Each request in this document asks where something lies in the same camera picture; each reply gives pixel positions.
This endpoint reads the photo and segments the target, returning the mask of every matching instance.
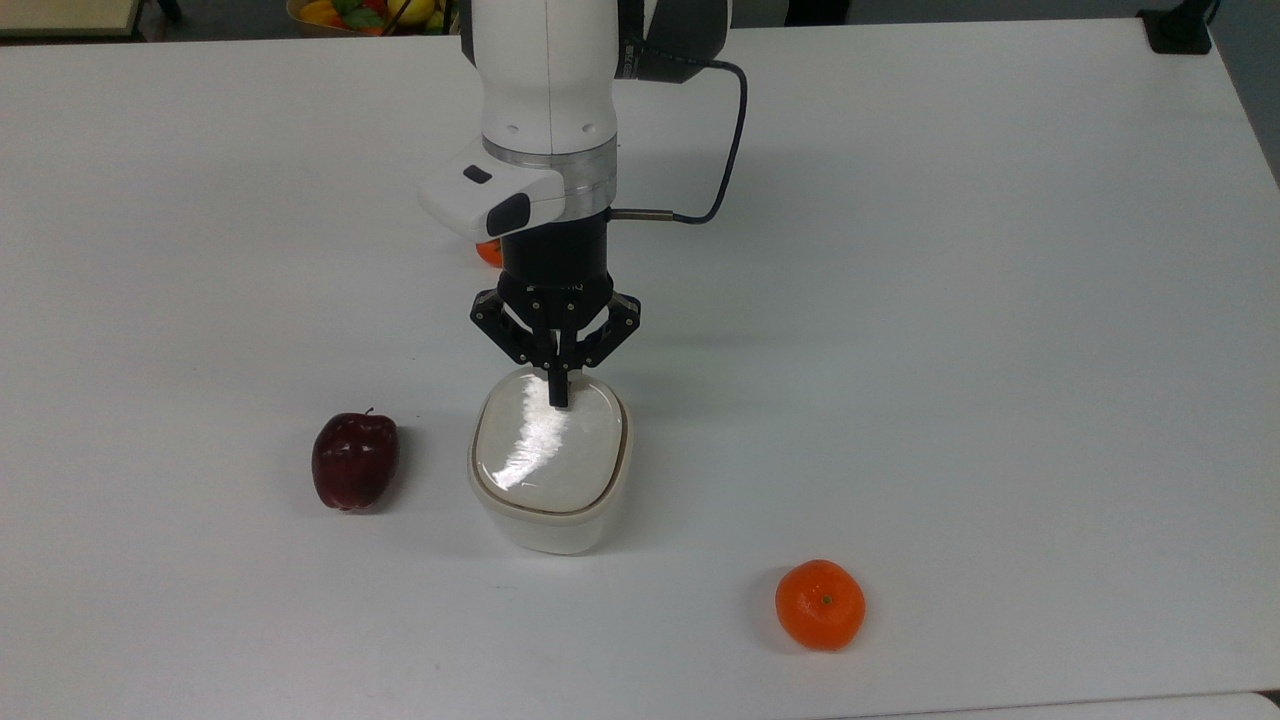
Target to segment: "orange fruit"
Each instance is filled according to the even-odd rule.
[[[831,560],[796,565],[773,594],[778,623],[809,650],[836,651],[849,644],[867,615],[858,580]]]
[[[494,268],[502,266],[502,240],[490,240],[476,243],[476,254]]]

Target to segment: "table surface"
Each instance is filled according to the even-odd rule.
[[[129,35],[140,0],[0,0],[0,36]]]
[[[1280,685],[1280,193],[1137,20],[744,31],[722,215],[617,223],[617,534],[466,484],[511,365],[416,184],[453,38],[0,49],[0,698],[14,717],[829,717]],[[699,211],[732,78],[620,83],[620,206]],[[381,512],[324,421],[404,434]],[[786,568],[868,597],[844,652]]]

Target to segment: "apple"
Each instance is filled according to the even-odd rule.
[[[399,462],[396,423],[384,415],[334,415],[311,448],[311,479],[329,507],[364,510],[390,484]]]

